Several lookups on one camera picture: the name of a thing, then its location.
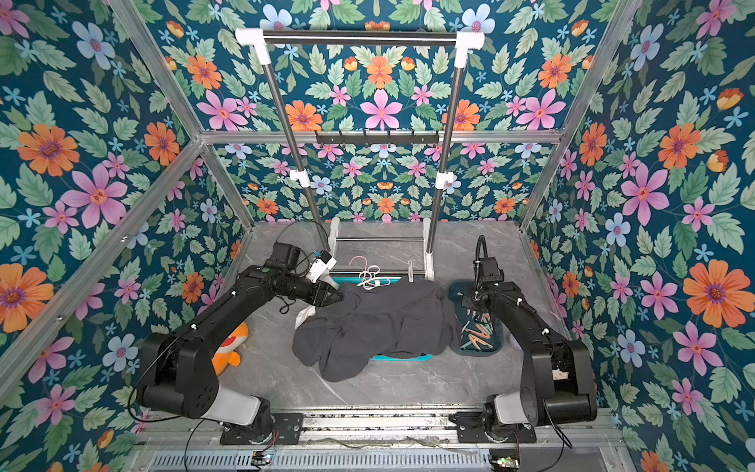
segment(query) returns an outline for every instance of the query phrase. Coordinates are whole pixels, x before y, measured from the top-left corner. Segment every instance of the metal pole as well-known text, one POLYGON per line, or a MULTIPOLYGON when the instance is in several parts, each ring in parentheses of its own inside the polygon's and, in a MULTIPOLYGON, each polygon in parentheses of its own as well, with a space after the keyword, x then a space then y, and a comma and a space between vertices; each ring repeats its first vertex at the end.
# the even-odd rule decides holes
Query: metal pole
MULTIPOLYGON (((448 155, 451 152, 451 135, 454 132, 454 121, 456 120, 456 106, 459 103, 459 95, 461 94, 461 86, 464 82, 464 70, 466 67, 454 68, 454 81, 451 84, 451 98, 448 102, 448 115, 445 120, 445 133, 443 134, 443 148, 440 152, 440 163, 438 165, 438 172, 445 172, 448 166, 448 155)), ((427 237, 427 253, 433 252, 433 242, 435 241, 435 230, 438 226, 438 218, 440 217, 440 207, 443 204, 443 193, 445 189, 435 189, 435 196, 433 197, 433 216, 430 218, 430 232, 427 237)))
MULTIPOLYGON (((304 170, 304 161, 299 156, 299 148, 296 145, 296 138, 294 137, 294 131, 291 129, 291 125, 288 124, 288 115, 285 112, 285 103, 283 103, 283 97, 278 89, 278 82, 276 81, 276 71, 273 69, 272 64, 264 64, 262 68, 265 71, 265 77, 267 83, 270 84, 270 93, 273 96, 273 102, 275 102, 276 109, 278 109, 278 119, 281 122, 281 127, 285 133, 285 139, 288 141, 288 147, 291 149, 291 157, 296 162, 296 169, 298 171, 304 170)), ((317 234, 320 236, 322 245, 328 247, 328 235, 325 230, 322 229, 322 218, 320 218, 320 211, 317 208, 317 202, 315 202, 315 193, 310 187, 302 189, 304 196, 307 198, 307 203, 310 205, 310 211, 312 212, 312 220, 317 223, 317 234)))

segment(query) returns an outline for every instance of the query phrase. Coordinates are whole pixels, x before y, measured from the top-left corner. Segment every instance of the horizontal bar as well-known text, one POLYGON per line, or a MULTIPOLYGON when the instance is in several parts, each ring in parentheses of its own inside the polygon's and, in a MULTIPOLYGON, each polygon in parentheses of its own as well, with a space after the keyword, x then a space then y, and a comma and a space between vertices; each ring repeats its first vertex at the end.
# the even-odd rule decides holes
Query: horizontal bar
POLYGON ((318 31, 314 29, 265 30, 271 45, 354 45, 354 46, 445 46, 456 45, 453 32, 417 31, 318 31))
POLYGON ((336 241, 362 241, 362 242, 386 242, 386 241, 424 241, 422 236, 343 236, 337 237, 336 241))
MULTIPOLYGON (((364 137, 362 131, 345 131, 345 137, 364 137)), ((384 143, 390 143, 388 134, 379 131, 367 131, 368 136, 384 138, 384 143)), ((317 136, 313 132, 294 132, 296 142, 299 144, 317 144, 317 136)), ((411 136, 411 131, 391 131, 391 137, 411 136)), ((541 143, 554 144, 561 139, 561 130, 506 130, 506 131, 454 131, 451 136, 452 143, 541 143)), ((204 144, 286 144, 283 131, 254 131, 239 129, 238 131, 204 131, 202 133, 204 144)))

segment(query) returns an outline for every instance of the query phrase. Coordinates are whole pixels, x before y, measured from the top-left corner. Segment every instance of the pink flower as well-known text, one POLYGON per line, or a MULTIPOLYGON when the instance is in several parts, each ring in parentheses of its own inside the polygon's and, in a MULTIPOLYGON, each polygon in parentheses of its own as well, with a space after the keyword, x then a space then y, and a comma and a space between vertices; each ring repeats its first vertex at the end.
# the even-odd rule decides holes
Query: pink flower
POLYGON ((330 93, 333 104, 346 106, 347 100, 351 100, 351 95, 346 92, 346 87, 339 88, 337 85, 333 85, 333 90, 330 93))
POLYGON ((621 303, 627 303, 627 296, 632 296, 632 289, 629 288, 629 277, 622 277, 616 274, 616 281, 611 282, 611 288, 614 291, 614 298, 621 300, 621 303))
POLYGON ((66 366, 66 357, 58 353, 71 347, 72 343, 73 338, 66 336, 65 338, 58 339, 53 344, 50 344, 50 347, 43 350, 42 354, 39 354, 36 362, 34 362, 34 365, 29 370, 29 381, 33 384, 37 383, 45 374, 47 366, 50 366, 50 369, 64 368, 66 366))
POLYGON ((432 156, 433 162, 438 162, 440 159, 440 153, 443 151, 443 145, 442 144, 431 144, 425 149, 424 155, 425 156, 432 156))
POLYGON ((236 98, 236 111, 237 112, 244 112, 244 116, 249 118, 250 116, 257 116, 257 104, 254 102, 250 102, 247 97, 244 97, 243 99, 236 98))
POLYGON ((189 178, 191 180, 196 180, 197 177, 203 176, 205 173, 202 170, 202 166, 205 164, 205 161, 202 159, 197 159, 191 164, 191 168, 189 169, 189 178))
POLYGON ((580 320, 574 321, 572 332, 577 336, 577 339, 582 339, 582 336, 584 336, 584 326, 582 326, 582 322, 580 320))
POLYGON ((101 294, 104 289, 105 284, 103 284, 102 282, 94 284, 94 287, 92 287, 92 291, 89 293, 87 299, 84 300, 84 303, 80 304, 78 308, 76 308, 76 318, 84 319, 87 316, 87 313, 89 313, 90 308, 94 308, 95 310, 102 308, 102 298, 95 295, 101 294))
POLYGON ((120 288, 116 290, 116 293, 114 293, 114 295, 121 298, 122 304, 127 304, 129 299, 137 299, 137 290, 141 288, 141 284, 137 283, 136 280, 134 280, 134 278, 132 277, 129 280, 120 279, 118 281, 118 287, 120 288))
POLYGON ((388 128, 396 129, 399 127, 399 120, 396 119, 395 114, 401 111, 404 106, 399 102, 392 102, 388 104, 388 93, 382 88, 375 92, 375 105, 372 103, 362 103, 359 107, 363 112, 368 115, 372 115, 367 118, 365 128, 373 129, 380 125, 380 130, 385 131, 386 125, 388 128))
POLYGON ((414 87, 414 95, 411 96, 411 99, 416 100, 417 106, 420 106, 423 103, 429 103, 432 96, 433 92, 427 90, 427 85, 422 85, 422 88, 414 87))
POLYGON ((42 211, 49 217, 45 221, 45 226, 48 228, 57 226, 58 231, 62 234, 68 233, 69 226, 79 225, 79 222, 73 217, 76 214, 76 209, 66 208, 60 200, 55 202, 55 208, 46 207, 42 211))
POLYGON ((673 338, 676 342, 683 345, 682 349, 676 353, 676 357, 682 362, 689 362, 692 360, 692 365, 695 366, 695 370, 700 375, 705 375, 707 367, 705 363, 711 364, 713 367, 723 366, 723 361, 718 354, 708 350, 709 347, 716 345, 716 335, 713 333, 704 333, 698 338, 698 327, 691 321, 688 321, 685 330, 687 336, 681 331, 673 333, 673 338))
POLYGON ((351 159, 348 164, 344 164, 344 175, 348 175, 351 178, 355 175, 362 175, 360 168, 362 168, 362 166, 355 163, 354 159, 351 159))
POLYGON ((703 407, 699 403, 703 399, 703 394, 692 389, 692 384, 687 377, 682 379, 681 384, 678 381, 672 380, 671 385, 676 390, 676 392, 671 394, 671 398, 673 398, 673 401, 682 404, 682 410, 685 415, 690 416, 692 412, 698 415, 703 414, 703 407))
POLYGON ((648 180, 648 166, 640 163, 637 166, 636 180, 634 182, 624 182, 621 185, 621 191, 624 195, 632 198, 624 203, 624 209, 621 213, 625 215, 633 214, 639 207, 637 219, 639 223, 645 226, 650 221, 650 205, 656 210, 662 210, 668 206, 668 198, 661 192, 654 192, 666 183, 668 171, 661 169, 656 171, 650 180, 648 180))
POLYGON ((692 229, 697 233, 700 230, 700 223, 704 224, 705 226, 710 226, 711 224, 713 224, 713 218, 708 215, 715 208, 716 206, 713 203, 703 205, 703 197, 699 196, 698 199, 695 200, 695 206, 684 205, 684 211, 686 211, 688 214, 687 216, 682 218, 682 223, 691 224, 692 229))
POLYGON ((519 112, 523 112, 527 109, 526 105, 527 99, 525 98, 519 98, 517 96, 514 96, 514 99, 510 101, 509 103, 506 103, 506 106, 508 107, 508 110, 506 110, 506 114, 510 115, 513 113, 514 116, 519 116, 519 112))
POLYGON ((618 170, 624 172, 622 174, 622 177, 624 178, 627 178, 630 175, 634 177, 634 175, 637 173, 635 169, 638 165, 639 159, 637 158, 637 153, 631 153, 629 156, 624 154, 624 164, 619 165, 618 170))
POLYGON ((288 175, 291 171, 291 169, 288 168, 288 161, 280 162, 278 159, 273 163, 273 169, 275 169, 276 174, 281 174, 283 177, 288 175))
POLYGON ((87 205, 82 213, 84 228, 97 226, 97 223, 100 223, 100 213, 110 224, 117 224, 126 214, 126 207, 115 197, 124 196, 128 187, 122 182, 113 182, 108 185, 107 170, 104 165, 94 166, 92 171, 94 182, 84 172, 73 171, 71 176, 76 185, 84 191, 68 190, 60 197, 60 201, 74 208, 87 205))
POLYGON ((671 313, 678 313, 679 308, 674 300, 671 300, 671 295, 676 293, 676 284, 667 283, 663 285, 663 277, 659 272, 653 274, 653 283, 651 284, 647 280, 643 280, 639 283, 645 292, 650 295, 643 297, 644 307, 653 307, 653 313, 658 319, 662 319, 664 316, 664 307, 671 313))
POLYGON ((709 8, 710 11, 704 12, 696 20, 698 25, 702 25, 697 39, 705 36, 705 33, 710 33, 711 36, 717 35, 721 30, 721 22, 737 12, 737 7, 732 5, 732 0, 710 0, 709 8))
POLYGON ((555 99, 555 88, 551 88, 545 95, 543 95, 543 101, 539 101, 534 97, 528 98, 526 106, 530 113, 522 113, 522 115, 516 119, 516 122, 520 125, 529 123, 527 129, 530 130, 539 129, 540 125, 543 125, 543 128, 552 128, 553 126, 556 126, 556 120, 551 115, 563 110, 566 103, 554 103, 553 101, 555 99))
POLYGON ((168 192, 168 201, 172 202, 173 199, 182 199, 183 194, 181 193, 181 190, 186 187, 186 184, 182 181, 176 182, 175 186, 171 189, 170 192, 168 192))
POLYGON ((223 100, 223 104, 220 104, 220 98, 213 91, 207 90, 205 92, 205 98, 210 103, 199 102, 196 107, 200 111, 207 115, 212 115, 210 118, 210 126, 212 129, 221 129, 223 126, 228 131, 236 131, 238 128, 236 125, 246 125, 249 121, 236 111, 236 99, 227 98, 223 100))
POLYGON ((419 177, 420 175, 427 173, 425 165, 426 164, 424 162, 420 164, 420 162, 415 159, 413 163, 407 165, 406 167, 409 169, 409 175, 413 177, 419 177))
POLYGON ((559 165, 563 167, 563 169, 561 169, 561 177, 566 177, 566 180, 572 178, 572 172, 577 170, 577 165, 574 163, 574 161, 576 160, 577 151, 570 153, 567 150, 566 154, 561 158, 561 161, 559 162, 559 165))
POLYGON ((493 162, 493 158, 488 159, 487 161, 481 161, 479 164, 479 171, 482 173, 482 175, 485 174, 492 174, 495 172, 495 162, 493 162))
POLYGON ((584 231, 588 226, 590 226, 590 222, 587 219, 587 217, 590 216, 590 213, 585 213, 584 209, 580 208, 579 213, 577 213, 577 221, 575 222, 575 226, 578 230, 584 231))
POLYGON ((320 151, 317 153, 317 157, 323 159, 328 157, 328 161, 335 162, 335 156, 342 156, 344 150, 339 149, 337 144, 315 144, 315 149, 320 151))
POLYGON ((29 17, 21 10, 11 10, 12 7, 11 0, 0 0, 0 32, 7 36, 15 30, 24 38, 28 38, 29 32, 21 23, 28 23, 29 17))
POLYGON ((591 182, 593 179, 593 172, 589 171, 586 174, 584 171, 579 173, 579 181, 577 181, 574 186, 578 189, 577 191, 577 200, 579 199, 590 199, 590 192, 595 190, 595 182, 591 182))
POLYGON ((171 216, 171 221, 168 225, 170 225, 176 233, 186 227, 186 223, 184 223, 186 215, 181 214, 180 210, 173 210, 168 212, 168 214, 171 216))
POLYGON ((461 150, 461 153, 464 155, 468 154, 470 159, 474 159, 478 154, 485 154, 485 148, 483 147, 485 143, 465 143, 462 146, 464 148, 461 150))
POLYGON ((131 170, 130 167, 128 167, 126 164, 123 163, 123 155, 116 156, 113 153, 107 153, 107 160, 102 161, 102 165, 110 169, 108 171, 108 175, 110 177, 118 176, 119 179, 122 179, 126 177, 126 174, 124 172, 128 172, 131 170))
POLYGON ((50 418, 51 424, 60 423, 63 412, 67 412, 76 406, 75 400, 69 400, 76 393, 76 387, 68 387, 63 391, 60 384, 56 384, 50 390, 50 398, 41 398, 34 403, 35 408, 39 411, 34 425, 39 426, 50 418))

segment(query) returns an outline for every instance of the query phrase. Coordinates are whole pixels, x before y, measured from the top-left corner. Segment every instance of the white pipe connector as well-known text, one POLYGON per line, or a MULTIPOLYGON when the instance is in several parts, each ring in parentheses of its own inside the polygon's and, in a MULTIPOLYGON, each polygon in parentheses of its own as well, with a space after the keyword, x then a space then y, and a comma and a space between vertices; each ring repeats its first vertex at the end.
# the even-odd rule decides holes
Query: white pipe connector
POLYGON ((485 33, 483 32, 456 32, 456 58, 454 59, 454 67, 457 69, 463 69, 466 67, 470 49, 482 49, 484 44, 485 33))
POLYGON ((310 175, 307 173, 306 169, 303 171, 291 170, 289 177, 291 180, 297 181, 303 189, 310 186, 310 175))
POLYGON ((263 66, 273 63, 270 59, 270 53, 267 51, 267 43, 262 28, 238 28, 236 30, 236 41, 241 46, 253 46, 257 57, 260 59, 260 64, 263 66))

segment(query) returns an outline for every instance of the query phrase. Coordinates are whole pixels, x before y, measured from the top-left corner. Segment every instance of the green leaf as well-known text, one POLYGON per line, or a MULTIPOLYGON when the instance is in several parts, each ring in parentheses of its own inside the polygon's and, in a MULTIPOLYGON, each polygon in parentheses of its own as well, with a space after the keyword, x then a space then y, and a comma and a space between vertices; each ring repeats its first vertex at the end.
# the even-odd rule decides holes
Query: green leaf
POLYGON ((712 392, 710 401, 713 403, 731 403, 739 396, 739 391, 742 389, 737 375, 726 367, 713 369, 708 387, 712 392))

